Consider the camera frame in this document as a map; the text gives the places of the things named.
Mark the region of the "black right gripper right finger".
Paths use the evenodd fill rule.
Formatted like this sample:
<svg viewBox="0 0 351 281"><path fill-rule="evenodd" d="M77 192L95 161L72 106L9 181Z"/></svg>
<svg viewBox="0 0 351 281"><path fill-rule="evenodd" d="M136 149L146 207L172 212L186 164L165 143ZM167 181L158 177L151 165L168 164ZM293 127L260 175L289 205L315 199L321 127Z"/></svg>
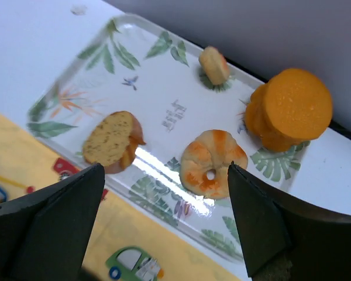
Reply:
<svg viewBox="0 0 351 281"><path fill-rule="evenodd" d="M351 280L351 215L281 191L236 164L228 187L253 280Z"/></svg>

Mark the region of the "brown sliced bread loaf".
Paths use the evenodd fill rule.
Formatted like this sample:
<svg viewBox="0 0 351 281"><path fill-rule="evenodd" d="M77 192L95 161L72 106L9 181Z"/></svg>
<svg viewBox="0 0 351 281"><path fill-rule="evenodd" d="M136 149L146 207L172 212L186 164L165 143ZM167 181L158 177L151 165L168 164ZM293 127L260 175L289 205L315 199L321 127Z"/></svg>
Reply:
<svg viewBox="0 0 351 281"><path fill-rule="evenodd" d="M128 111L118 111L102 120L84 142L87 163L100 163L106 174L117 174L134 161L135 151L145 145L140 122Z"/></svg>

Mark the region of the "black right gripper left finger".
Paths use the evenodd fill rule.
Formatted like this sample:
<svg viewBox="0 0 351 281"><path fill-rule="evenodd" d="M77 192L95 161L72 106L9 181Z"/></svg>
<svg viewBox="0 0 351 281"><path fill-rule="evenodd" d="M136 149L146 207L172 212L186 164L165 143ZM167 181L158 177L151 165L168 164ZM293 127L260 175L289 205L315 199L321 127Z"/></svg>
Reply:
<svg viewBox="0 0 351 281"><path fill-rule="evenodd" d="M77 280L105 185L96 163L0 204L0 280Z"/></svg>

